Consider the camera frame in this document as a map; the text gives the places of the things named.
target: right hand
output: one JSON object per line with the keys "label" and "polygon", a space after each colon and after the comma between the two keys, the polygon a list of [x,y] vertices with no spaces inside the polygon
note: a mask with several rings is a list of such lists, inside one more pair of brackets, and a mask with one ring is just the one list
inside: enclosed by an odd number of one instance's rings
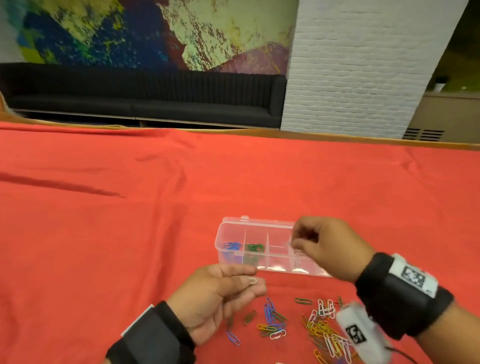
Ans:
{"label": "right hand", "polygon": [[375,254],[346,222],[337,218],[300,218],[293,227],[291,246],[302,250],[333,277],[351,283]]}

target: white brick wall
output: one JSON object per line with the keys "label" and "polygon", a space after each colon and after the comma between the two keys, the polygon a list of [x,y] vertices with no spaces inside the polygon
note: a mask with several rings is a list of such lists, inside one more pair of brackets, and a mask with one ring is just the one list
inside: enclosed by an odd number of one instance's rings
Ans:
{"label": "white brick wall", "polygon": [[401,138],[468,0],[300,0],[282,130]]}

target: black cable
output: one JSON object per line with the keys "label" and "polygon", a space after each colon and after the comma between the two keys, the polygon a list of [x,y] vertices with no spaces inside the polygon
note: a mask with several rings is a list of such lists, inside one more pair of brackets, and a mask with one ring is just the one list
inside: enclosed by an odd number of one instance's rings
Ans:
{"label": "black cable", "polygon": [[390,350],[391,352],[397,352],[399,353],[400,355],[403,355],[404,357],[406,357],[408,360],[410,360],[413,364],[418,364],[415,359],[413,359],[411,356],[409,356],[408,354],[405,354],[404,352],[400,351],[399,349],[395,349],[395,348],[390,348],[389,346],[385,346],[385,349],[387,350]]}

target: forearm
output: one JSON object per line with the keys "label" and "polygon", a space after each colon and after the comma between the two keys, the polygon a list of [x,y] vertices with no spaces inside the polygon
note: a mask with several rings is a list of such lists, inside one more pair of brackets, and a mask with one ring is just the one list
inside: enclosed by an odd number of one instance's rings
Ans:
{"label": "forearm", "polygon": [[434,364],[480,364],[480,319],[453,303],[417,343]]}

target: black couch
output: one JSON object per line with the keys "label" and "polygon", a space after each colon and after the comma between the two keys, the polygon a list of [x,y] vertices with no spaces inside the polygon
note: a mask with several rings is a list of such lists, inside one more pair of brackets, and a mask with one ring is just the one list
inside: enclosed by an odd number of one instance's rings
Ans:
{"label": "black couch", "polygon": [[22,111],[279,128],[286,86],[282,75],[0,64],[0,90]]}

